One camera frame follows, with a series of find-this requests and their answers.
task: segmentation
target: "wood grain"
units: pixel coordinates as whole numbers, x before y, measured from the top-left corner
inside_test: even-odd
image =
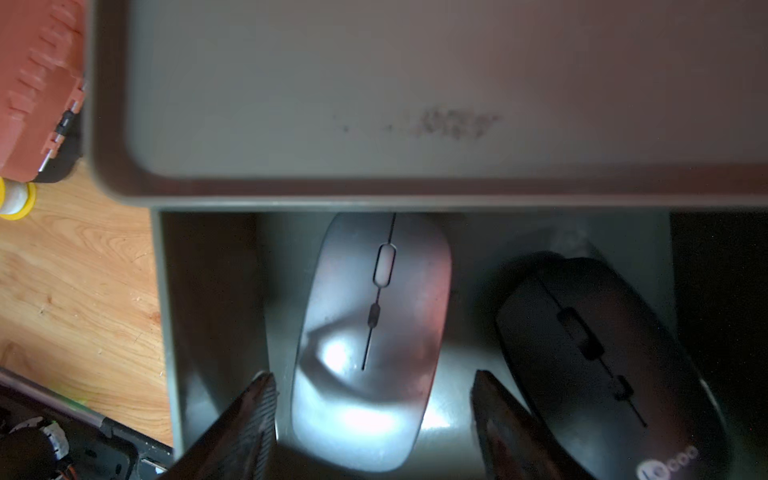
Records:
[[[87,165],[0,220],[0,365],[171,445],[149,212]]]

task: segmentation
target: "orange plastic case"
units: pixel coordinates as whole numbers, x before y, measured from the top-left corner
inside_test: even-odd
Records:
[[[88,0],[0,0],[0,177],[33,180],[83,103]]]

